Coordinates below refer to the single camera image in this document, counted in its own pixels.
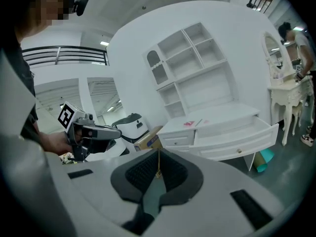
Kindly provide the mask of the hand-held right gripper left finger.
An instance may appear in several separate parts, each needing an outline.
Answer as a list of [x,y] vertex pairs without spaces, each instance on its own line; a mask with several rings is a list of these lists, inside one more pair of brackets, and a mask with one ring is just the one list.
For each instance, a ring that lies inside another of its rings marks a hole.
[[[158,237],[159,221],[145,214],[142,193],[125,172],[142,161],[157,158],[145,150],[117,158],[62,165],[44,153],[44,205],[56,236]],[[62,232],[61,224],[67,224]]]

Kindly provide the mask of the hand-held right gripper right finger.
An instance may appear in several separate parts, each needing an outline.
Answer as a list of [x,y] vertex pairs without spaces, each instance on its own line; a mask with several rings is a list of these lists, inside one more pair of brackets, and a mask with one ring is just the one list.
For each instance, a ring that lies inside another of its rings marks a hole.
[[[203,185],[186,204],[158,210],[158,199],[166,190],[163,177],[154,178],[143,205],[155,219],[144,237],[270,237],[294,212],[294,205],[285,207],[273,193],[231,165],[188,153],[177,155],[200,168]],[[231,196],[239,190],[245,190],[271,216],[261,229],[252,226]]]

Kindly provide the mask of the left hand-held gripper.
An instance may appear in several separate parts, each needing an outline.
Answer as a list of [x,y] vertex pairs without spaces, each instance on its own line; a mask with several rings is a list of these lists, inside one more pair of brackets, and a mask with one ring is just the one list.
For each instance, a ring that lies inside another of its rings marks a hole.
[[95,125],[92,114],[67,101],[61,105],[58,121],[65,129],[75,161],[85,161],[89,154],[105,152],[122,135],[119,129]]

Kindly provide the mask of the person's left hand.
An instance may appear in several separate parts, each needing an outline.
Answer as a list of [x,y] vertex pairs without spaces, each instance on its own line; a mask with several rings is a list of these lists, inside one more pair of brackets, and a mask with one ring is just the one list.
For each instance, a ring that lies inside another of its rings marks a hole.
[[55,153],[61,156],[66,153],[72,153],[72,146],[69,144],[66,132],[56,132],[46,134],[39,133],[41,146],[45,152]]

